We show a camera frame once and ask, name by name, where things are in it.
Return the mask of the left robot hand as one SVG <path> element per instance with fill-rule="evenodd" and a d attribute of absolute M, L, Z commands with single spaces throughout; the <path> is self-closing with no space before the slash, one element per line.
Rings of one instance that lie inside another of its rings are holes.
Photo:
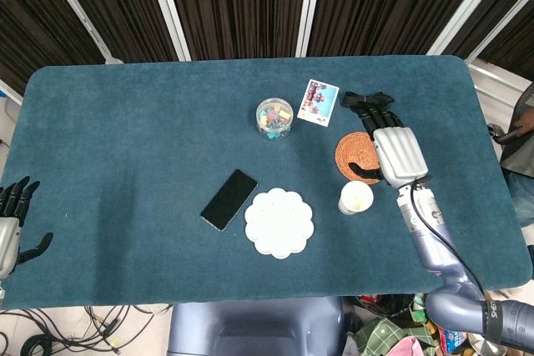
<path fill-rule="evenodd" d="M 53 233 L 45 233 L 34 248 L 20 251 L 22 229 L 33 194 L 40 182 L 30 183 L 26 176 L 7 187 L 1 187 L 1 280 L 7 278 L 19 264 L 40 257 L 53 241 Z"/>

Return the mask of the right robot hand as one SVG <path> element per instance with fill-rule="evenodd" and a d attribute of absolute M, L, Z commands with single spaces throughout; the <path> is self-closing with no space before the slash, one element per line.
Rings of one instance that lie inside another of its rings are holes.
<path fill-rule="evenodd" d="M 363 169 L 350 162 L 349 168 L 356 175 L 386 181 L 395 189 L 412 185 L 428 175 L 415 134 L 386 105 L 358 102 L 349 109 L 363 123 L 379 160 L 379 167 L 375 169 Z"/>

